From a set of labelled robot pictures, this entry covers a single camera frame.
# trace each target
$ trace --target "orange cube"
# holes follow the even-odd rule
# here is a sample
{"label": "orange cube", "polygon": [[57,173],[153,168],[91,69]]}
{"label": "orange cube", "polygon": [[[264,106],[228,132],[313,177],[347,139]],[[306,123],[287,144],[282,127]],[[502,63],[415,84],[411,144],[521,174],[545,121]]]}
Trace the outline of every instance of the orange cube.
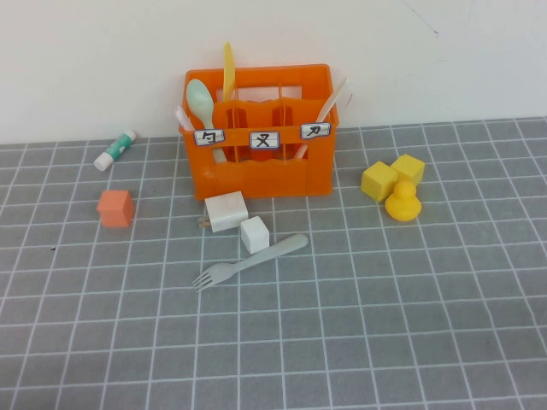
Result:
{"label": "orange cube", "polygon": [[104,190],[97,211],[101,223],[109,228],[127,228],[135,212],[135,206],[128,190]]}

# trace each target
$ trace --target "chinese character label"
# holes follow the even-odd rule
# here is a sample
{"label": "chinese character label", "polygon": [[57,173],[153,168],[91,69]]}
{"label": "chinese character label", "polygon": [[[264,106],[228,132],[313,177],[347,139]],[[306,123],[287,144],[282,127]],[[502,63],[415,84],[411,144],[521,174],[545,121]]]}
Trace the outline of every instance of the chinese character label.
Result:
{"label": "chinese character label", "polygon": [[315,137],[326,137],[331,133],[331,125],[328,122],[318,122],[315,124],[302,124],[301,138],[311,139]]}
{"label": "chinese character label", "polygon": [[279,133],[252,132],[250,134],[250,147],[253,149],[279,148]]}
{"label": "chinese character label", "polygon": [[222,130],[194,131],[194,140],[198,146],[221,143],[224,141],[224,132]]}

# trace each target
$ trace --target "yellow cube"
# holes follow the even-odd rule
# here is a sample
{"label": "yellow cube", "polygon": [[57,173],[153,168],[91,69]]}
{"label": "yellow cube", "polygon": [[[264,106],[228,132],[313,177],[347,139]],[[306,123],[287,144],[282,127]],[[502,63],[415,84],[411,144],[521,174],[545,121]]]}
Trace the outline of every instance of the yellow cube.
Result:
{"label": "yellow cube", "polygon": [[376,202],[381,202],[393,192],[397,179],[397,171],[378,161],[362,173],[361,190]]}
{"label": "yellow cube", "polygon": [[415,159],[413,156],[404,154],[391,164],[399,174],[399,181],[410,181],[414,185],[418,185],[424,176],[426,163]]}

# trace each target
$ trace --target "utensil holder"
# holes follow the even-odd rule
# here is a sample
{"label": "utensil holder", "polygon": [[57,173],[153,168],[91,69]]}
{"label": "utensil holder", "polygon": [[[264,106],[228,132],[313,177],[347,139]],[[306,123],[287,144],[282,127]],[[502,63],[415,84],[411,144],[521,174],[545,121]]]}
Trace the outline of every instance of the utensil holder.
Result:
{"label": "utensil holder", "polygon": [[[194,128],[180,128],[195,185],[196,199],[241,190],[245,197],[318,196],[332,192],[334,142],[338,112],[333,107],[323,123],[315,120],[332,94],[330,68],[324,64],[236,69],[235,99],[218,102],[223,70],[194,70],[186,74],[208,88],[215,109],[215,130],[182,107]],[[284,87],[299,86],[302,98],[283,96]],[[238,89],[278,87],[278,98],[264,102],[238,100]],[[302,159],[292,159],[307,144]],[[221,148],[227,161],[215,163],[213,149]]]}

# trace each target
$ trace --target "white cube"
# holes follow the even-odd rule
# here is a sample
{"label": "white cube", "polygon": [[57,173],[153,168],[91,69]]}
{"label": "white cube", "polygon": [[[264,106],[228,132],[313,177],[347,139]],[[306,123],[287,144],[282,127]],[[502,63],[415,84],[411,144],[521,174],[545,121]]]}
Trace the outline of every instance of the white cube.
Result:
{"label": "white cube", "polygon": [[241,223],[241,240],[251,255],[270,246],[270,231],[259,216]]}
{"label": "white cube", "polygon": [[237,228],[241,222],[249,218],[243,194],[240,190],[207,198],[205,199],[205,207],[213,232]]}

